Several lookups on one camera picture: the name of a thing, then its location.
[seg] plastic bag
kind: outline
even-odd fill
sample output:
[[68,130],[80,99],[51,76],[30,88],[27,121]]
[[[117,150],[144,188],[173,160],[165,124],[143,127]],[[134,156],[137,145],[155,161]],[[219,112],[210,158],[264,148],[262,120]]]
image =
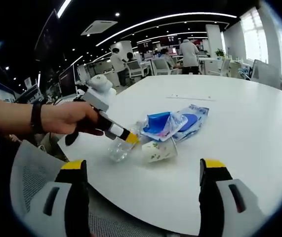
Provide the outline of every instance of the plastic bag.
[[147,115],[147,120],[141,133],[156,141],[164,142],[177,133],[187,122],[187,117],[180,112]]
[[178,113],[185,116],[188,122],[172,136],[176,143],[192,137],[200,130],[208,116],[209,109],[191,104],[181,111],[178,111]]

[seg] yellow and black device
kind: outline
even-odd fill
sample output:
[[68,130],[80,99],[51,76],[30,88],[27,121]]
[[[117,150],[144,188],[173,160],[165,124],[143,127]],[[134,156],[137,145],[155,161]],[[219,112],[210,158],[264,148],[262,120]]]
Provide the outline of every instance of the yellow and black device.
[[213,159],[200,160],[200,237],[221,237],[224,228],[224,206],[217,181],[232,180],[223,163]]
[[68,237],[90,236],[86,161],[76,160],[63,165],[55,182],[72,184],[65,206],[66,235]]

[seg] yellow grabber tip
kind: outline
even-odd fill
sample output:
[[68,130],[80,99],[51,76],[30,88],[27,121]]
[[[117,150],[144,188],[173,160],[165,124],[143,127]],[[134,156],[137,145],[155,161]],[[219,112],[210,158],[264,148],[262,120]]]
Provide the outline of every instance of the yellow grabber tip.
[[125,141],[128,142],[128,143],[135,144],[139,141],[139,139],[137,138],[137,136],[135,134],[130,132],[130,134],[128,135],[128,137]]

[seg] human hand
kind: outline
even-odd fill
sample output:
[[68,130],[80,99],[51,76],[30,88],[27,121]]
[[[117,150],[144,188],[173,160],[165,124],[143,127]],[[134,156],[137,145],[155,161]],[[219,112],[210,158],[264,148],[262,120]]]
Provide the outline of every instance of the human hand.
[[43,105],[41,109],[41,122],[45,132],[57,134],[71,134],[77,122],[87,118],[87,128],[81,130],[97,136],[103,132],[95,128],[99,114],[87,102],[69,102],[62,105]]

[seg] potted plant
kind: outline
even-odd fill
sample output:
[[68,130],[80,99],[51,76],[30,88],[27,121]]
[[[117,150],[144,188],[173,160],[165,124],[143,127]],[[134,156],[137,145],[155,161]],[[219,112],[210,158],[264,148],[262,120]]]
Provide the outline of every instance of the potted plant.
[[215,52],[215,54],[216,54],[216,56],[221,57],[222,60],[223,60],[224,57],[225,57],[224,51],[223,51],[222,49],[219,49],[219,48],[218,48],[218,50]]

